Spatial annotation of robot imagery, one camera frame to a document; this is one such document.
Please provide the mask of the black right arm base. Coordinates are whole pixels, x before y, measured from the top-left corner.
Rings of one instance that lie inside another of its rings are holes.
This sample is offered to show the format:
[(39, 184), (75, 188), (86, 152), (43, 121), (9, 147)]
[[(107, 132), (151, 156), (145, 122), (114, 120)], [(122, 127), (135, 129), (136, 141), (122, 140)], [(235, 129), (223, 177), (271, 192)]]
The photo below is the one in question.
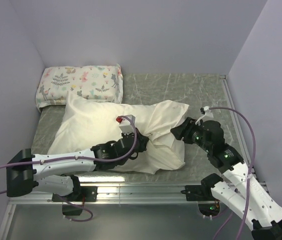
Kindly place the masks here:
[(220, 213), (220, 201), (213, 197), (211, 189), (223, 181), (219, 175), (213, 173), (202, 179), (199, 185), (186, 185), (181, 194), (186, 196), (188, 202), (198, 202), (199, 213), (212, 219)]

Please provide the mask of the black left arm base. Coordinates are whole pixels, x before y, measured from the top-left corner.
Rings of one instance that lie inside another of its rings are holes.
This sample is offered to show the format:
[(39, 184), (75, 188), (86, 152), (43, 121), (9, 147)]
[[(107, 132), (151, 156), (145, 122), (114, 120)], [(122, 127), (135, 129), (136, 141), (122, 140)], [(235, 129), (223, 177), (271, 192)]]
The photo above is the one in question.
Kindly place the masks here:
[(62, 214), (66, 218), (78, 217), (83, 213), (87, 203), (94, 203), (97, 200), (97, 186), (83, 186), (80, 193), (71, 196), (58, 196), (52, 194), (53, 203), (62, 203)]

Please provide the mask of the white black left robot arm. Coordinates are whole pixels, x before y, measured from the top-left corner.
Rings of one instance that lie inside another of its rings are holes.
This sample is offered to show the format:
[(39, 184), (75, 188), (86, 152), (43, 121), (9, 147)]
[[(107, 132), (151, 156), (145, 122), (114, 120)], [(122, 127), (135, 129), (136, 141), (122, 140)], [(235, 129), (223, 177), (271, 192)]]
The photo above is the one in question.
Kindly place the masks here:
[(123, 134), (118, 141), (109, 141), (73, 153), (32, 154), (19, 151), (6, 168), (6, 195), (21, 197), (31, 192), (46, 192), (76, 201), (81, 186), (75, 172), (108, 171), (135, 160), (146, 151), (149, 139), (138, 134)]

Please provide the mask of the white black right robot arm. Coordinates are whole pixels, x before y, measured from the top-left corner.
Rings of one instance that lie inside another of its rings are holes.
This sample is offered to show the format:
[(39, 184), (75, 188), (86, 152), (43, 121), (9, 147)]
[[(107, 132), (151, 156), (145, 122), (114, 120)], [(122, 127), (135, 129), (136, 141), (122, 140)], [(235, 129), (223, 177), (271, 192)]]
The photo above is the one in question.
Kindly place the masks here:
[(249, 173), (248, 165), (235, 148), (225, 142), (217, 121), (196, 121), (190, 117), (171, 129), (175, 139), (196, 144), (207, 153), (222, 176), (211, 174), (201, 181), (203, 198), (223, 202), (248, 226), (255, 240), (282, 240), (282, 207)]

